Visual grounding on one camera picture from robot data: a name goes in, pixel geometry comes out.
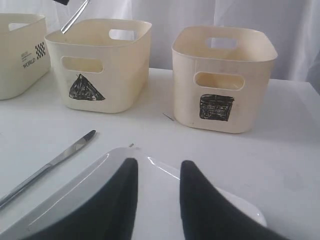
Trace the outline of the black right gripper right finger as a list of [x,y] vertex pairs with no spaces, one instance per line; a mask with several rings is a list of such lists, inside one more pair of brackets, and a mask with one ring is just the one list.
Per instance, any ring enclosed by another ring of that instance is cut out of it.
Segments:
[[191,160],[180,167],[180,213],[187,240],[283,238],[230,203]]

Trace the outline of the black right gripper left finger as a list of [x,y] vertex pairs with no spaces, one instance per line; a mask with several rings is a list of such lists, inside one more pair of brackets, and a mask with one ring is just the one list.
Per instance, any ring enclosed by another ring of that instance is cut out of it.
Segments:
[[138,204],[138,183],[138,162],[126,158],[93,197],[27,239],[130,240]]

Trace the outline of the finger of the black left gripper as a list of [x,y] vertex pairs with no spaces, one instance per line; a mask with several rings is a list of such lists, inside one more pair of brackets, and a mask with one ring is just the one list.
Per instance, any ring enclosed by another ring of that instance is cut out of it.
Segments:
[[54,0],[55,2],[67,6],[70,0]]

